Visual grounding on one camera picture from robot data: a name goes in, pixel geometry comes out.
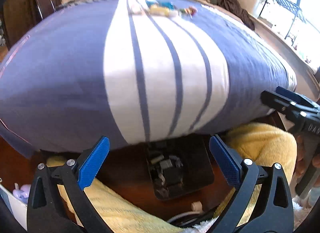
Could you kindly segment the person's right hand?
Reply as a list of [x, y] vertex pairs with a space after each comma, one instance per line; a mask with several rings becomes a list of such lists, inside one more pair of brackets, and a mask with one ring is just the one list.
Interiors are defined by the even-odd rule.
[[299, 136], [303, 139], [303, 160], [306, 165], [306, 170], [299, 180], [297, 180], [295, 191], [300, 198], [304, 199], [319, 177], [319, 168], [316, 168], [312, 164], [313, 158], [319, 154], [319, 137], [307, 135], [306, 133], [301, 133]]

